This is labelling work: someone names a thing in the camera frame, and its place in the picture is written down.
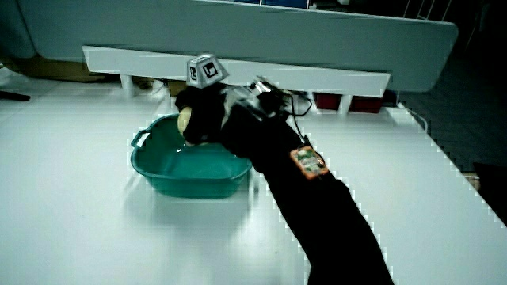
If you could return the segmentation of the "person's right hand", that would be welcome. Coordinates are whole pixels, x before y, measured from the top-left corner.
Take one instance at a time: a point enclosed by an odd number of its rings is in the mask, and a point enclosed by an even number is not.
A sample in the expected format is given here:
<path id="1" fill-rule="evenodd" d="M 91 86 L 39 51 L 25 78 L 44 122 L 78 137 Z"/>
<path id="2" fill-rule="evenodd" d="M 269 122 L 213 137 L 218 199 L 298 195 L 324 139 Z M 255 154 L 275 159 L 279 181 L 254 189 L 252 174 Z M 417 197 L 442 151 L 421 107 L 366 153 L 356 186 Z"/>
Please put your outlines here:
<path id="1" fill-rule="evenodd" d="M 186 87 L 176 96 L 177 127 L 186 144 L 216 143 L 231 108 L 252 95 L 243 85 L 228 85 L 229 73 L 213 54 L 186 63 Z"/>

